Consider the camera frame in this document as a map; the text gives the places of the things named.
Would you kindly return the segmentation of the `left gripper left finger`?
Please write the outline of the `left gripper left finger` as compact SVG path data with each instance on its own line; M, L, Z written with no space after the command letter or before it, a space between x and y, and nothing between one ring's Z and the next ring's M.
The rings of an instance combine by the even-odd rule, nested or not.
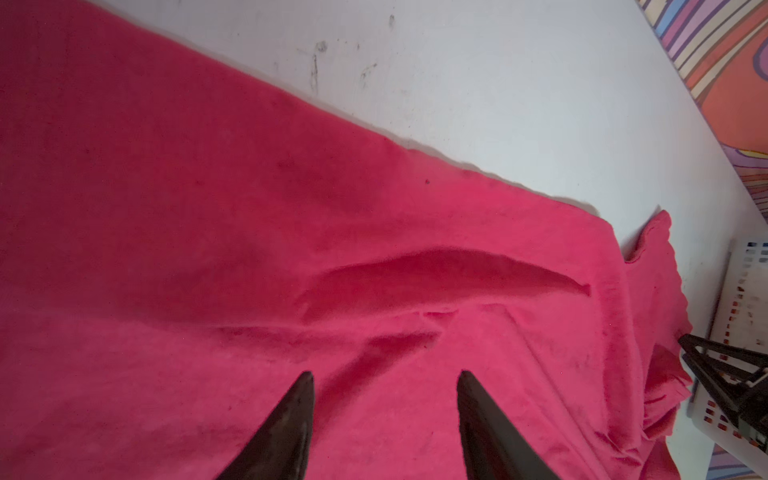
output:
M305 371L217 479L304 479L309 462L314 405L314 377Z

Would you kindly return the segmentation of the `magenta pink t shirt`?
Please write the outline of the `magenta pink t shirt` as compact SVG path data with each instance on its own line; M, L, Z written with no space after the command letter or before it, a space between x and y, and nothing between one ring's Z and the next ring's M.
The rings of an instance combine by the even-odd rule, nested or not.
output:
M473 372L564 479L675 479L671 220L454 167L81 1L1 5L1 475L211 479L296 377L311 479L461 479Z

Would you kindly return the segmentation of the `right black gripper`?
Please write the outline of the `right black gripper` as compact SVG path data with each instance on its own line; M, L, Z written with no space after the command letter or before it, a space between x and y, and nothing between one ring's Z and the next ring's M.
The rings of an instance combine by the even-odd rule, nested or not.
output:
M767 355L686 334L683 361L729 422L760 450L767 449Z

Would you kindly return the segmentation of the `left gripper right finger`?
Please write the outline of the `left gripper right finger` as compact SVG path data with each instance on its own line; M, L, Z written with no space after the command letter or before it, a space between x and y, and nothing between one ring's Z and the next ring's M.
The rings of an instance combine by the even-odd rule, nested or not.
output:
M471 480L556 480L476 376L457 379L459 431L466 475Z

